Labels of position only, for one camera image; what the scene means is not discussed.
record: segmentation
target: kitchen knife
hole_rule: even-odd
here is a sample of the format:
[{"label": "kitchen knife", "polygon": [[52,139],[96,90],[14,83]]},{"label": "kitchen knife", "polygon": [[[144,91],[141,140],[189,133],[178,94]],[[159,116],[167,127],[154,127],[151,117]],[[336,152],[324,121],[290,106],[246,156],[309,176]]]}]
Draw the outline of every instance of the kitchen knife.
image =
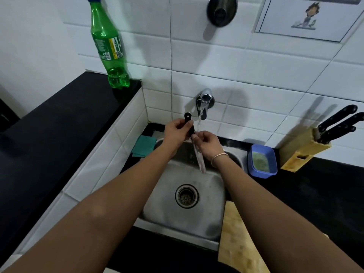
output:
[{"label": "kitchen knife", "polygon": [[340,125],[334,128],[329,129],[324,134],[322,134],[320,138],[320,142],[322,144],[328,144],[332,140],[338,139],[347,133],[354,132],[356,130],[355,126],[347,126],[347,125]]},{"label": "kitchen knife", "polygon": [[342,121],[340,124],[346,124],[347,126],[353,126],[357,122],[364,121],[364,112],[356,113],[354,116]]},{"label": "kitchen knife", "polygon": [[333,116],[328,118],[326,121],[319,124],[318,131],[320,133],[324,132],[329,126],[341,121],[342,119],[349,116],[350,114],[355,113],[357,110],[358,110],[358,107],[355,104],[345,106],[338,113],[334,114]]},{"label": "kitchen knife", "polygon": [[[189,120],[191,120],[191,113],[187,112],[184,115],[184,123],[187,123]],[[192,134],[195,133],[195,128],[193,126],[191,126],[190,130],[188,131],[188,135],[191,137]],[[197,158],[197,162],[198,162],[198,166],[200,167],[200,171],[202,173],[206,173],[206,167],[205,167],[205,162],[203,161],[203,155],[201,153],[201,151],[199,150],[199,148],[195,145],[195,143],[193,142],[192,138],[192,145],[193,145],[193,149],[195,151],[195,155]]]}]

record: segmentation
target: sink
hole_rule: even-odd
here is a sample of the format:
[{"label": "sink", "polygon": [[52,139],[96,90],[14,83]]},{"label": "sink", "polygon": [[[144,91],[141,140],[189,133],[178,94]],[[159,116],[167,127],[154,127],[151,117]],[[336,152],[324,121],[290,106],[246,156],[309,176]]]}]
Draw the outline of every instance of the sink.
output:
[{"label": "sink", "polygon": [[[163,136],[154,132],[154,148],[161,145]],[[246,151],[228,146],[223,150],[246,171]],[[205,165],[203,174],[192,142],[184,142],[167,164],[134,226],[217,251],[226,191],[220,173],[208,160]]]}]

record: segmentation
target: bracelet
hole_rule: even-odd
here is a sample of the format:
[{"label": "bracelet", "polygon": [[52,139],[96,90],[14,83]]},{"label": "bracelet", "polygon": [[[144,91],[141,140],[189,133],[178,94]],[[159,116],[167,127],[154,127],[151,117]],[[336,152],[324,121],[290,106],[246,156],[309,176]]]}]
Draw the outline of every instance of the bracelet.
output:
[{"label": "bracelet", "polygon": [[214,159],[216,158],[216,157],[218,157],[218,156],[220,156],[220,155],[227,155],[227,156],[229,156],[227,153],[220,153],[220,154],[218,154],[218,155],[216,155],[216,156],[214,156],[212,159],[211,159],[211,165],[213,166],[213,167],[215,167],[213,164],[212,164],[212,162],[214,161]]}]

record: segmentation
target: knife handle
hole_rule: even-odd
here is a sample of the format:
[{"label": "knife handle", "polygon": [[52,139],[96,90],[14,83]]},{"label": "knife handle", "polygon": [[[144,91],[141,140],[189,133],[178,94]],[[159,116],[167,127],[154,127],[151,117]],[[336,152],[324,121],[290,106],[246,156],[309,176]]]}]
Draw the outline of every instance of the knife handle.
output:
[{"label": "knife handle", "polygon": [[[185,113],[185,115],[184,115],[184,123],[187,123],[188,121],[190,121],[191,120],[191,117],[192,117],[191,113],[189,113],[189,112]],[[190,128],[190,130],[188,131],[188,135],[191,137],[191,135],[194,134],[194,133],[195,133],[195,128],[192,125],[191,128]]]},{"label": "knife handle", "polygon": [[351,116],[340,124],[347,124],[348,126],[352,126],[360,121],[364,121],[364,112],[356,113],[354,116]]},{"label": "knife handle", "polygon": [[345,117],[349,116],[350,114],[355,113],[358,110],[358,107],[355,104],[350,104],[348,106],[345,106],[343,109],[341,109],[338,113],[332,115],[330,118],[328,118],[323,123],[319,124],[318,131],[320,133],[324,132],[329,126],[341,121]]},{"label": "knife handle", "polygon": [[327,136],[322,140],[322,144],[328,144],[329,142],[331,142],[332,140],[335,140],[335,139],[338,139],[350,132],[354,132],[356,130],[356,127],[355,126],[346,126],[346,128],[342,128],[342,129],[339,129],[338,131],[336,131],[335,133],[330,133],[330,130],[329,131],[326,131]]}]

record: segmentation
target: sponge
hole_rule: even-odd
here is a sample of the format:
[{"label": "sponge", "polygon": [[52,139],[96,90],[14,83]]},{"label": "sponge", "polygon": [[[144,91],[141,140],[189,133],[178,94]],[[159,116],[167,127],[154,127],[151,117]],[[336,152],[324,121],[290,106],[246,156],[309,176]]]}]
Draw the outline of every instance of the sponge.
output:
[{"label": "sponge", "polygon": [[140,135],[133,150],[131,151],[131,153],[133,153],[133,157],[147,156],[153,151],[156,141],[157,139],[154,137]]}]

